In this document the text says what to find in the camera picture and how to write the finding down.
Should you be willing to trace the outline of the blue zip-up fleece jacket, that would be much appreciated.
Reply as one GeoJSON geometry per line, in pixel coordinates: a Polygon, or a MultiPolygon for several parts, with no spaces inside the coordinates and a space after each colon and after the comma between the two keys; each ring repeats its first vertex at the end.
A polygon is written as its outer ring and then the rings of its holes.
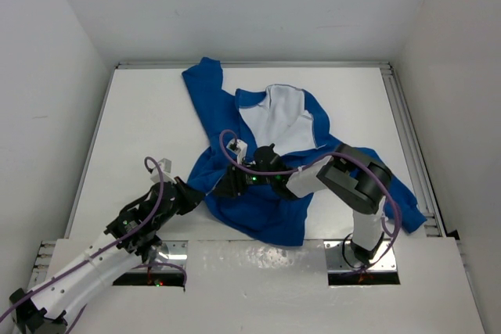
{"type": "Polygon", "coordinates": [[[289,84],[272,84],[261,92],[238,88],[230,94],[223,88],[220,62],[208,57],[182,78],[210,142],[190,172],[189,186],[205,193],[211,214],[229,227],[273,245],[301,246],[313,196],[288,200],[269,185],[255,185],[234,199],[217,197],[212,190],[229,166],[219,142],[230,141],[226,129],[234,131],[247,143],[247,158],[273,144],[292,169],[340,145],[330,133],[327,112],[310,92],[289,84]]]}

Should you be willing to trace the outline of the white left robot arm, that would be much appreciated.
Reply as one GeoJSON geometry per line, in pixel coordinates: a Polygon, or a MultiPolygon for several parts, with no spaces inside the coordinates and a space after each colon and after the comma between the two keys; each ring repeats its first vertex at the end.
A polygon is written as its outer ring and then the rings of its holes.
{"type": "Polygon", "coordinates": [[[12,293],[6,314],[21,333],[70,332],[91,300],[130,270],[146,267],[163,225],[194,210],[204,197],[180,178],[152,185],[62,270],[29,291],[12,293]]]}

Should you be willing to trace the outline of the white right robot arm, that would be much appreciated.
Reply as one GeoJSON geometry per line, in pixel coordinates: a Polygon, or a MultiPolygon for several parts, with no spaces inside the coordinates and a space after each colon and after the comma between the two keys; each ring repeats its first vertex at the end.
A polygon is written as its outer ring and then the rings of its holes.
{"type": "Polygon", "coordinates": [[[381,211],[392,179],[386,165],[344,143],[309,165],[295,168],[285,164],[273,143],[257,148],[250,162],[235,142],[227,149],[235,152],[237,159],[215,186],[216,196],[233,199],[253,185],[267,185],[278,197],[298,201],[328,189],[353,210],[349,246],[359,265],[350,267],[364,270],[373,265],[384,239],[381,211]]]}

